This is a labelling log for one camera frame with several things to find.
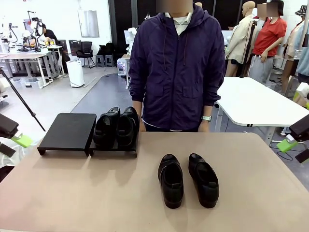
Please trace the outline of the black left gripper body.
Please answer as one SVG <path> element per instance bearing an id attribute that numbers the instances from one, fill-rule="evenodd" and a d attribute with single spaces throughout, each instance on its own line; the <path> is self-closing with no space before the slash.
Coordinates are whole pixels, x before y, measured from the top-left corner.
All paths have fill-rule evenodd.
<path id="1" fill-rule="evenodd" d="M 12 138 L 18 132 L 19 124 L 10 118 L 0 114 L 0 136 L 3 138 Z"/>

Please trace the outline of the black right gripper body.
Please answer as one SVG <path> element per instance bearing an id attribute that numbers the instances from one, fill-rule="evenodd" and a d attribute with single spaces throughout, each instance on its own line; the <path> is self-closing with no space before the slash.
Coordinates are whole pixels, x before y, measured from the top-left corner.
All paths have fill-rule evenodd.
<path id="1" fill-rule="evenodd" d="M 289 127 L 290 135 L 297 141 L 309 140 L 309 117 L 304 117 Z"/>

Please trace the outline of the person's left hand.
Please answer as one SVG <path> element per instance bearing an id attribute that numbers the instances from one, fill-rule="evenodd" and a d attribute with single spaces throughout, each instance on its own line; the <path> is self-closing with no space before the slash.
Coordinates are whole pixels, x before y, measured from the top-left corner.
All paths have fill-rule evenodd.
<path id="1" fill-rule="evenodd" d="M 204 133 L 210 132 L 209 121 L 202 120 L 198 127 L 198 132 L 204 132 Z"/>

